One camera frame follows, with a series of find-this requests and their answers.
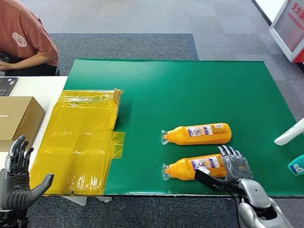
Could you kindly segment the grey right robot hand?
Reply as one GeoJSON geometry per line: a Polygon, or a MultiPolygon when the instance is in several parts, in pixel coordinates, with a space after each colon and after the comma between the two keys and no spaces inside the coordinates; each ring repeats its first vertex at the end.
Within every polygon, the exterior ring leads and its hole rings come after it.
{"type": "Polygon", "coordinates": [[[227,181],[236,183],[241,179],[253,179],[247,160],[241,152],[226,145],[218,146],[218,149],[226,168],[227,181]]]}

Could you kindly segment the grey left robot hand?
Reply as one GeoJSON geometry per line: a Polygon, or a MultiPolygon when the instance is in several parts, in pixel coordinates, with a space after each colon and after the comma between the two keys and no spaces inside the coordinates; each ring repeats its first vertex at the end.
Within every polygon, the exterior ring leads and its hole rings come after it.
{"type": "Polygon", "coordinates": [[[29,165],[34,148],[30,147],[26,152],[28,144],[26,136],[22,134],[9,148],[4,168],[0,171],[0,210],[26,210],[53,183],[54,175],[51,173],[33,189],[29,187],[29,165]]]}

